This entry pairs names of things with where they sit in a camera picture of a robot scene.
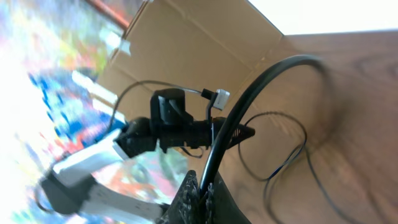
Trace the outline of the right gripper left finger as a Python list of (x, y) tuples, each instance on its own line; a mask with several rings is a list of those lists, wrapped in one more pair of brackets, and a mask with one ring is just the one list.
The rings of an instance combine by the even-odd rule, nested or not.
[(187, 172), (172, 203), (162, 205), (163, 215), (156, 224), (197, 224), (199, 223), (199, 194), (197, 175), (194, 170)]

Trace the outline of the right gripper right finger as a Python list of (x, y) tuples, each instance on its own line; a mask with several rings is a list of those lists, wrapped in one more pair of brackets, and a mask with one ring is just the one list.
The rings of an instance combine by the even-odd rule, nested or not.
[(206, 198), (206, 218), (209, 224), (251, 224), (236, 205), (221, 175), (217, 173)]

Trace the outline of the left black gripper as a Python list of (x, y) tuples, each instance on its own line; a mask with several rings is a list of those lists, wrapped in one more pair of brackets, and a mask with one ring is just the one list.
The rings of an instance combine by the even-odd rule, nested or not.
[[(186, 111), (186, 92), (196, 93), (208, 100), (206, 119), (195, 120)], [(197, 91), (187, 88), (166, 88), (154, 92), (150, 99), (150, 128), (159, 146), (166, 151), (170, 147), (209, 147), (217, 135), (216, 121), (211, 116), (216, 91)], [(228, 148), (240, 144), (255, 135), (254, 128), (239, 124), (234, 130)]]

